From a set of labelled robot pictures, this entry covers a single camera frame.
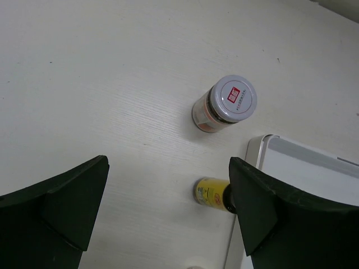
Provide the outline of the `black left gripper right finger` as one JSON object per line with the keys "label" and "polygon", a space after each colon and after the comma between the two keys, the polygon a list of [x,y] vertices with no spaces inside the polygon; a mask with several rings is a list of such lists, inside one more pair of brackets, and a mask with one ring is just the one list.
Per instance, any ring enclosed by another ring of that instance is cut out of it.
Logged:
{"label": "black left gripper right finger", "polygon": [[254,268],[357,268],[358,207],[302,191],[239,157],[229,180]]}

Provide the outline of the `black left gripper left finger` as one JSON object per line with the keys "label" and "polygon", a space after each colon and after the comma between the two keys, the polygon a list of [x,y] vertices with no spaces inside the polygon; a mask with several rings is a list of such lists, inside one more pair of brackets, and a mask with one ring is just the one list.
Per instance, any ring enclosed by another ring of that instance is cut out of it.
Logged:
{"label": "black left gripper left finger", "polygon": [[1,268],[78,268],[108,178],[99,155],[1,196]]}

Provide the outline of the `yellow label brown bottle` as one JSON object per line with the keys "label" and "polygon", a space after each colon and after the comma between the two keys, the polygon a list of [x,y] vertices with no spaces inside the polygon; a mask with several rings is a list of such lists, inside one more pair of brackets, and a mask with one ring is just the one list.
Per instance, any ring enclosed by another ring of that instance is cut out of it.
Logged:
{"label": "yellow label brown bottle", "polygon": [[195,201],[203,206],[236,214],[230,182],[217,178],[201,178],[193,187]]}

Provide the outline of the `white-lid red label jar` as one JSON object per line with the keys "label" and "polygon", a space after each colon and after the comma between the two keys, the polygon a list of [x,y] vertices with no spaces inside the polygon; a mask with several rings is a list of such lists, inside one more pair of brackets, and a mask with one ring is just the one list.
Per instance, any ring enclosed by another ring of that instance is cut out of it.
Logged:
{"label": "white-lid red label jar", "polygon": [[249,118],[256,107],[252,84],[239,75],[228,75],[194,103],[192,119],[200,130],[215,133]]}

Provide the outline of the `clear tiered plastic tray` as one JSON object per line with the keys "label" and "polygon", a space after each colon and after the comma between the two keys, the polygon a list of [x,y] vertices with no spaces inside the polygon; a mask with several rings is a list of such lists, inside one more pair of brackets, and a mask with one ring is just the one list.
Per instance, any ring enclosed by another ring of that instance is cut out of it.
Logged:
{"label": "clear tiered plastic tray", "polygon": [[[243,160],[302,191],[358,207],[356,163],[273,134],[253,138]],[[254,268],[245,252],[238,217],[225,267]]]}

